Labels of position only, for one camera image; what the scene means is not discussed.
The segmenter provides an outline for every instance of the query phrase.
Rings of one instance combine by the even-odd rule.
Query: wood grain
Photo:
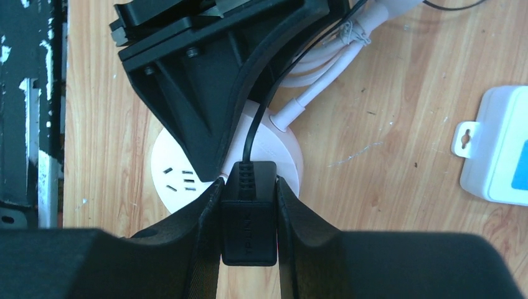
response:
[[[122,70],[112,4],[70,2],[64,226],[129,236],[167,216],[148,164],[161,125]],[[528,209],[464,192],[463,160],[450,152],[455,126],[475,118],[487,89],[528,83],[526,16],[525,0],[450,13],[421,5],[375,31],[292,126],[301,200],[340,229],[482,235],[527,293]],[[298,92],[281,90],[272,108]],[[278,267],[220,269],[219,298],[279,294]]]

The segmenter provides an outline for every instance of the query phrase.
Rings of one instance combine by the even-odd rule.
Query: blue sticker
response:
[[[521,158],[513,175],[512,188],[528,191],[528,140],[521,151]]]

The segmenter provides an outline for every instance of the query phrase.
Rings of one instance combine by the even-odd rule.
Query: bolt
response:
[[[146,67],[146,68],[145,68],[145,74],[146,74],[147,76],[150,76],[150,75],[152,75],[153,73],[154,73],[154,69],[153,69],[152,67]]]
[[[186,53],[188,58],[193,58],[200,55],[200,50],[197,47],[190,47]]]

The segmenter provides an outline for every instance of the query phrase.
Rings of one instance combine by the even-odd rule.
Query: thin black wire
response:
[[[473,3],[472,5],[463,6],[463,7],[443,7],[443,6],[431,3],[431,2],[429,2],[427,0],[424,0],[423,3],[426,4],[427,6],[430,6],[430,7],[435,8],[435,9],[439,9],[441,11],[463,11],[465,9],[469,9],[469,8],[475,7],[477,5],[480,5],[480,4],[482,4],[482,3],[486,2],[486,1],[487,0],[479,0],[476,3]]]
[[[273,86],[271,87],[270,91],[266,94],[266,97],[258,107],[257,112],[255,113],[255,117],[253,121],[251,122],[251,126],[249,127],[248,134],[246,136],[246,142],[244,144],[244,150],[242,153],[242,161],[244,163],[251,161],[251,148],[253,147],[253,141],[255,141],[255,135],[257,134],[258,126],[260,125],[260,122],[262,121],[262,117],[264,116],[264,113],[266,112],[266,108],[271,103],[271,100],[273,99],[273,96],[275,95],[276,90],[278,89],[280,83],[284,78],[290,73],[291,69],[297,65],[299,61],[311,50],[313,47],[315,47],[318,43],[320,43],[324,38],[326,38],[329,34],[333,33],[337,28],[341,27],[352,15],[354,15],[365,3],[367,0],[359,0],[356,2],[356,4],[352,7],[352,9],[333,27],[331,27],[329,30],[327,30],[323,35],[321,35],[318,39],[316,39],[308,48],[306,48],[297,59],[295,59],[289,67],[287,67],[284,72],[282,72]]]

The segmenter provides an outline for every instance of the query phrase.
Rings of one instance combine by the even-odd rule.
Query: white power socket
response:
[[[247,101],[227,153],[221,177],[227,179],[235,162],[242,159],[245,138],[258,104]],[[290,129],[280,131],[270,121],[266,110],[257,130],[251,152],[252,161],[273,161],[277,174],[283,177],[291,190],[299,196],[303,176],[303,155],[295,135]],[[174,213],[197,199],[212,182],[202,182],[170,133],[163,129],[152,150],[151,171],[154,186],[163,204]]]

